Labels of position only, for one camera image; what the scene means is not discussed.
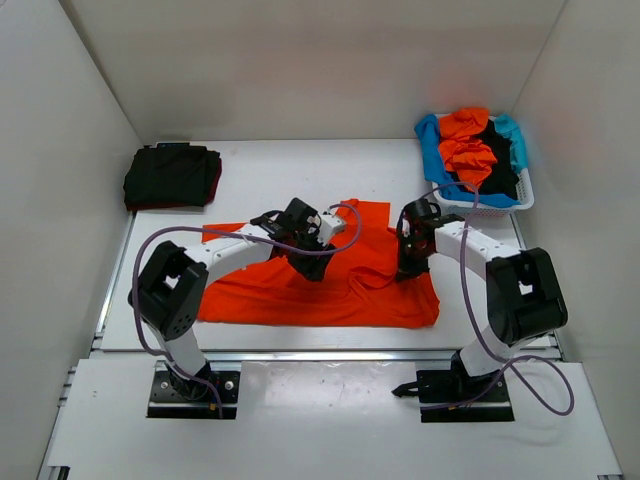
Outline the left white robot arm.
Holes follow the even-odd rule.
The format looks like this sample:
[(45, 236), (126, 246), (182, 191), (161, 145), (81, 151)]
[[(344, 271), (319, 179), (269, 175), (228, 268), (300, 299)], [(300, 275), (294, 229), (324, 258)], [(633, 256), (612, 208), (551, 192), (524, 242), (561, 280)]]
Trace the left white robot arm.
[(138, 340), (149, 354), (164, 358), (174, 390), (189, 402), (221, 404), (193, 330), (211, 284), (279, 257), (306, 280), (319, 282), (335, 251), (331, 240), (345, 227), (337, 214), (295, 198), (285, 210), (263, 213), (232, 232), (218, 231), (210, 241), (192, 247), (164, 241), (149, 258), (136, 258), (128, 301)]

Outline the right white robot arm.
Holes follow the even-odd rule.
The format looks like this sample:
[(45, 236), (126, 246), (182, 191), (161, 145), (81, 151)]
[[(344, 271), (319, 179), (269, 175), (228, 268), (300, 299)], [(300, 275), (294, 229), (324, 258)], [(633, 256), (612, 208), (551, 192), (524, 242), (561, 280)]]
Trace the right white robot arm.
[(485, 281), (488, 326), (472, 328), (476, 338), (451, 358), (445, 379), (418, 384), (413, 393), (446, 388), (457, 401), (479, 395), (506, 361), (533, 340), (561, 328), (568, 311), (550, 255), (541, 248), (521, 250), (495, 240), (455, 214), (443, 215), (426, 199), (407, 204), (397, 222), (395, 280), (429, 272), (429, 258), (439, 254), (458, 262), (463, 300), (470, 306), (466, 272)]

